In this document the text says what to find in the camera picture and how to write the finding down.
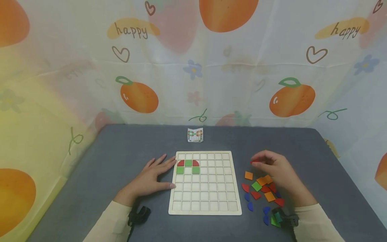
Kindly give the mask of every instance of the yellow patch print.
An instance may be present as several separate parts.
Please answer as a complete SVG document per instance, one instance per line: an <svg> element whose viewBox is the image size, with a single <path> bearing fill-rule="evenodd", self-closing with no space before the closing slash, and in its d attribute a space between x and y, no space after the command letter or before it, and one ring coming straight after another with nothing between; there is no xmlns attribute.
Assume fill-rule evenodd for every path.
<svg viewBox="0 0 387 242"><path fill-rule="evenodd" d="M367 19L362 17L355 17L349 20L343 20L331 24L316 33L315 39L325 39L331 36L339 35L342 39L345 37L355 38L358 33L364 34L370 28L370 23Z"/></svg>

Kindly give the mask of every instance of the sleeve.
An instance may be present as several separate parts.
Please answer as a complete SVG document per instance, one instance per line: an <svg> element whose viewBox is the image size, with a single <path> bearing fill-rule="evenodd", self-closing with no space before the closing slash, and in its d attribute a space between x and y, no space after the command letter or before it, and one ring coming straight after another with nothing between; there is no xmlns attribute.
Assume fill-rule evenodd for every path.
<svg viewBox="0 0 387 242"><path fill-rule="evenodd" d="M131 210L112 201L83 242L126 242L130 233L128 215Z"/></svg>
<svg viewBox="0 0 387 242"><path fill-rule="evenodd" d="M339 232L320 204L295 208L298 226L294 228L297 242L343 242Z"/></svg>

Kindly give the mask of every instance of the wrist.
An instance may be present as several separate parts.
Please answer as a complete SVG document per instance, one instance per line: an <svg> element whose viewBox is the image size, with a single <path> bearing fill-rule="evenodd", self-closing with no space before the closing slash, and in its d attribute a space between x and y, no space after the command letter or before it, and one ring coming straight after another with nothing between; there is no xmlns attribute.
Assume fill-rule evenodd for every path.
<svg viewBox="0 0 387 242"><path fill-rule="evenodd" d="M133 207L137 198L138 198L138 195L134 192L134 190L128 187L124 187L122 190L120 190L117 193L113 201L127 207Z"/></svg>
<svg viewBox="0 0 387 242"><path fill-rule="evenodd" d="M289 192L290 197L293 200L294 207L306 207L317 204L316 199L312 193L306 188L304 184L299 186L297 189Z"/></svg>

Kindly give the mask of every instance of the printed orange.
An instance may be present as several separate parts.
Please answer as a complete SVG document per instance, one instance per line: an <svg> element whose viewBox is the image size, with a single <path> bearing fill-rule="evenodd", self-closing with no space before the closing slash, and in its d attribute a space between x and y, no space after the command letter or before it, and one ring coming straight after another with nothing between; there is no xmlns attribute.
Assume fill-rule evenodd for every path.
<svg viewBox="0 0 387 242"><path fill-rule="evenodd" d="M375 174L375 181L387 190L387 153L380 160Z"/></svg>
<svg viewBox="0 0 387 242"><path fill-rule="evenodd" d="M200 0L204 25L211 31L224 33L238 29L254 14L258 0Z"/></svg>
<svg viewBox="0 0 387 242"><path fill-rule="evenodd" d="M0 169L0 237L15 228L34 204L36 187L25 172Z"/></svg>
<svg viewBox="0 0 387 242"><path fill-rule="evenodd" d="M286 81L293 81L295 84L288 84ZM279 84L285 87L276 92L269 103L271 112L278 117L290 117L305 112L316 97L311 86L302 85L294 77L285 78Z"/></svg>
<svg viewBox="0 0 387 242"><path fill-rule="evenodd" d="M157 94L149 86L118 76L116 82L123 84L121 98L131 109L139 113L152 113L159 105Z"/></svg>
<svg viewBox="0 0 387 242"><path fill-rule="evenodd" d="M29 33L26 12L16 0L0 0L0 48L24 40Z"/></svg>

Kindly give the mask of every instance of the right hand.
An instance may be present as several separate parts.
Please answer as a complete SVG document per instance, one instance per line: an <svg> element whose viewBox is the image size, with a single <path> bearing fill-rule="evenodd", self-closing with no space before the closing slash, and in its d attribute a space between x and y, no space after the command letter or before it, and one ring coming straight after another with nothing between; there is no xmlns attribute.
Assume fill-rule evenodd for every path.
<svg viewBox="0 0 387 242"><path fill-rule="evenodd" d="M251 157L252 166L269 174L276 185L282 187L289 193L296 192L303 186L293 167L285 156L272 151L263 150Z"/></svg>
<svg viewBox="0 0 387 242"><path fill-rule="evenodd" d="M264 150L253 155L251 160L258 160L258 162L253 162L252 166L269 174L276 185L289 193L295 207L311 206L317 203L283 155Z"/></svg>

